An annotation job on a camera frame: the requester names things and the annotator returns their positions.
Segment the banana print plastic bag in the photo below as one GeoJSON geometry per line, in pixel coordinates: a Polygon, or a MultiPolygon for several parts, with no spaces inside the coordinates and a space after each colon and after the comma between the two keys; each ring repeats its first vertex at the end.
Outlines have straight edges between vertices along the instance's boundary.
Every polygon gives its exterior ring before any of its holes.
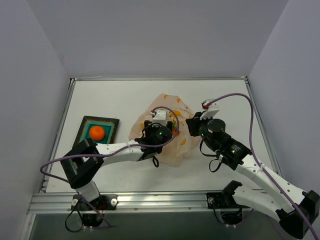
{"type": "Polygon", "coordinates": [[[139,138],[142,136],[144,121],[152,119],[151,111],[155,107],[168,107],[174,111],[166,111],[166,120],[177,123],[176,137],[173,141],[162,148],[162,152],[157,156],[160,163],[170,166],[178,166],[182,160],[191,155],[191,151],[196,147],[200,141],[200,137],[190,136],[186,119],[190,119],[195,115],[189,106],[187,106],[180,97],[175,95],[168,95],[162,93],[158,95],[143,114],[139,116],[137,121],[131,128],[128,135],[129,140],[139,138]]]}

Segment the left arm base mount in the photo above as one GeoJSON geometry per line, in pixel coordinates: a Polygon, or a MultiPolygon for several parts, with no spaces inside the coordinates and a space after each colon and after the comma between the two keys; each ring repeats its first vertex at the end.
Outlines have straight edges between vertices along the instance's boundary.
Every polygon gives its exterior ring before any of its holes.
{"type": "Polygon", "coordinates": [[[111,224],[104,218],[106,211],[115,211],[118,205],[116,194],[102,194],[98,198],[88,201],[81,195],[75,194],[72,198],[70,211],[79,213],[80,220],[84,227],[90,228],[110,228],[111,224]]]}

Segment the red fake berry sprig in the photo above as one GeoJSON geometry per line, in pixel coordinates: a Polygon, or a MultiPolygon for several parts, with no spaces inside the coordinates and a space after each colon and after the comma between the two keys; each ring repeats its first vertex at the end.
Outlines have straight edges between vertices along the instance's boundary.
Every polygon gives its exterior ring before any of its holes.
{"type": "Polygon", "coordinates": [[[173,121],[172,122],[172,128],[171,128],[172,133],[175,134],[177,132],[177,129],[178,129],[177,123],[175,121],[173,121]]]}

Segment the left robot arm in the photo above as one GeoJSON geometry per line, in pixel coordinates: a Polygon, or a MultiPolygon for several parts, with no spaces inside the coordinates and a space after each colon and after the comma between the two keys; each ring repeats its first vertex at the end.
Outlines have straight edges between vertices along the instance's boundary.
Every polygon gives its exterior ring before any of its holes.
{"type": "Polygon", "coordinates": [[[142,137],[128,142],[102,144],[86,138],[75,145],[60,162],[69,185],[83,196],[83,204],[90,210],[100,206],[101,194],[93,178],[101,167],[120,162],[139,162],[152,159],[158,166],[156,155],[172,139],[173,122],[164,125],[146,120],[142,137]]]}

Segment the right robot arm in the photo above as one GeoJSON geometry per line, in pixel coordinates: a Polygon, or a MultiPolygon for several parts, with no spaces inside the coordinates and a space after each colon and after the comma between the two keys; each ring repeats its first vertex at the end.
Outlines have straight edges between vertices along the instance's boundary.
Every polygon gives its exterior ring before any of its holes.
{"type": "Polygon", "coordinates": [[[215,152],[219,164],[226,165],[258,185],[263,192],[243,183],[231,181],[222,190],[227,206],[246,206],[276,220],[282,229],[296,239],[303,239],[320,213],[320,196],[286,181],[260,160],[241,142],[226,133],[226,124],[218,118],[201,119],[201,112],[186,120],[193,137],[201,137],[215,152]]]}

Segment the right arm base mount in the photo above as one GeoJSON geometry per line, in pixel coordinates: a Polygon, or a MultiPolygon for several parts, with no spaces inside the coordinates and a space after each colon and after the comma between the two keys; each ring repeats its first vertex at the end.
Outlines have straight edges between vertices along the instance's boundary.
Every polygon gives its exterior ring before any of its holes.
{"type": "Polygon", "coordinates": [[[237,225],[243,221],[242,207],[221,192],[206,193],[207,208],[213,210],[216,220],[224,225],[237,225]]]}

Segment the orange fake tangerine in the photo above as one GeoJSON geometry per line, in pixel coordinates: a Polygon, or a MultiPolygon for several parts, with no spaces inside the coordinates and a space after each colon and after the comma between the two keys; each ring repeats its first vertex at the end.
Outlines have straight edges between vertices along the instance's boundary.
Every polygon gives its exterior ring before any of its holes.
{"type": "Polygon", "coordinates": [[[95,141],[101,141],[105,137],[105,130],[99,125],[92,126],[89,130],[89,136],[95,141]]]}

